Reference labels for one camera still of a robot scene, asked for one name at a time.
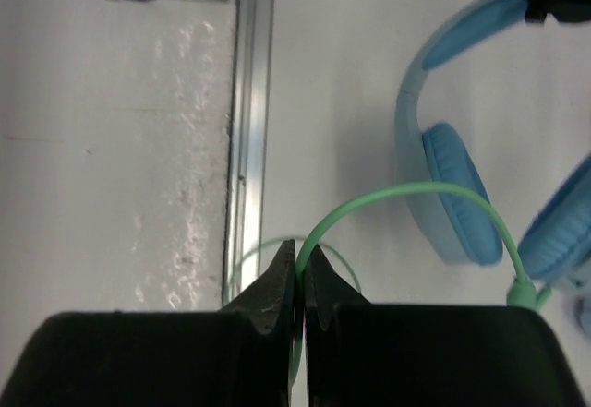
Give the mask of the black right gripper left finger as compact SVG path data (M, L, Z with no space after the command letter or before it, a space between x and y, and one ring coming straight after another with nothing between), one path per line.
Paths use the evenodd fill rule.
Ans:
M212 312L65 312L31 335L5 406L286 406L296 244Z

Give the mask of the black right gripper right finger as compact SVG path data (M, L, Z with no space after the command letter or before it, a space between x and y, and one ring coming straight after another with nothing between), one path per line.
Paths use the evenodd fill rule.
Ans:
M379 305L321 249L304 271L312 406L582 406L553 331L508 306Z

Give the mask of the light blue headphones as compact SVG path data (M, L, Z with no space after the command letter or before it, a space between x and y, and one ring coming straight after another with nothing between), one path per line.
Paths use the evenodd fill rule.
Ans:
M428 73L525 19L528 0L475 0L446 20L418 50L398 90L397 175L418 191L407 197L421 232L452 264L494 266L508 252L516 267L508 305L538 310L554 290L579 296L578 323L590 330L590 160L583 158L533 219L519 244L489 217L487 190L465 144L448 123L418 125Z

